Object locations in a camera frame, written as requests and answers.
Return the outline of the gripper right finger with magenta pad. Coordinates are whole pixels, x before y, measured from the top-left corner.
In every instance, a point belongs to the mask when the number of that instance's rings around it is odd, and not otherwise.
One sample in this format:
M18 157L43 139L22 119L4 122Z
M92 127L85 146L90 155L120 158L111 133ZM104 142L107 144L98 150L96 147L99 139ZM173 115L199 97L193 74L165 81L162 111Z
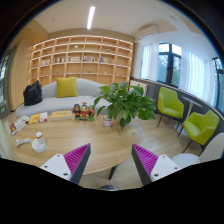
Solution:
M157 156L136 144L132 145L132 157L143 185L148 185L180 170L180 167L168 156Z

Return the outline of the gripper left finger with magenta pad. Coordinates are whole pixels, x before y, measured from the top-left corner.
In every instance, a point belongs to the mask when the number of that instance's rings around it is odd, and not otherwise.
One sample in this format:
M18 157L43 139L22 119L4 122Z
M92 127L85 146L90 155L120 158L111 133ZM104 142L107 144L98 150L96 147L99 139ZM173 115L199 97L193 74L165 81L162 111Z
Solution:
M90 154L90 144L85 144L65 155L55 154L41 166L41 169L79 184Z

